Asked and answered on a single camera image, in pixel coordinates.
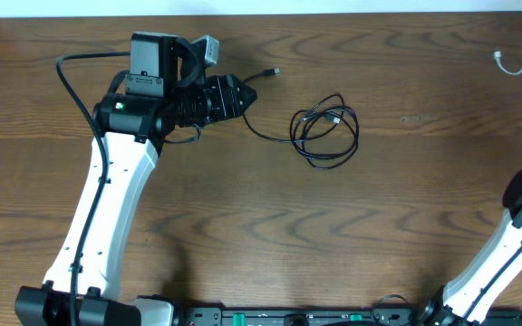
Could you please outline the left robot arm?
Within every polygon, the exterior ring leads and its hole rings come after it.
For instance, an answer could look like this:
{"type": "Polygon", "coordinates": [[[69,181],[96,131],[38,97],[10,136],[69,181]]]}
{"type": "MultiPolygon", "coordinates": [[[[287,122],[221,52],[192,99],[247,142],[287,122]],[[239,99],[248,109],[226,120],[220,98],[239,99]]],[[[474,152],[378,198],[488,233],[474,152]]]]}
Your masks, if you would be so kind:
{"type": "Polygon", "coordinates": [[[175,128],[240,117],[256,92],[232,74],[207,76],[219,43],[205,35],[137,32],[130,66],[84,112],[93,134],[88,175],[63,246],[40,287],[19,290],[24,325],[180,325],[169,300],[119,300],[121,265],[143,188],[175,128]]]}

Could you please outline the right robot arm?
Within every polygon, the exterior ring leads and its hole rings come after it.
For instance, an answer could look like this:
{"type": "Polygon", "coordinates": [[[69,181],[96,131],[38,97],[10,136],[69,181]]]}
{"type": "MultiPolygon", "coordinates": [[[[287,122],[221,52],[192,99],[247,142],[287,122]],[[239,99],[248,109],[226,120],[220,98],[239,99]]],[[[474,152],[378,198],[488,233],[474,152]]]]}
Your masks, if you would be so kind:
{"type": "Polygon", "coordinates": [[[491,308],[522,271],[522,169],[502,198],[504,211],[495,232],[472,262],[430,299],[418,325],[522,325],[522,311],[491,308]]]}

